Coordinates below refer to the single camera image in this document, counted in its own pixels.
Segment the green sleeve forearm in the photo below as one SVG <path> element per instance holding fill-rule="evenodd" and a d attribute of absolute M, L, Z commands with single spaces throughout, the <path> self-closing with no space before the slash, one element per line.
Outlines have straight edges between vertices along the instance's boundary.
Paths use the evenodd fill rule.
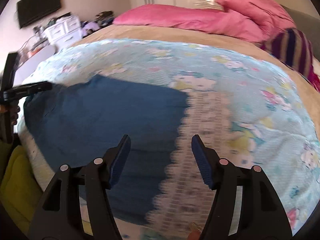
<path fill-rule="evenodd" d="M 24 148 L 1 142 L 1 210 L 8 215 L 1 218 L 1 226 L 11 219 L 27 235 L 42 194 Z"/>

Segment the left hand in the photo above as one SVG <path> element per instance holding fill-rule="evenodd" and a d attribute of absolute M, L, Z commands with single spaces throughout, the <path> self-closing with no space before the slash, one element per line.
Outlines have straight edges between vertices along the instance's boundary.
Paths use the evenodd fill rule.
<path fill-rule="evenodd" d="M 0 114 L 4 115 L 5 113 L 10 114 L 10 122 L 12 126 L 17 124 L 18 113 L 20 112 L 20 107 L 18 102 L 13 102 L 10 105 L 1 105 Z"/>

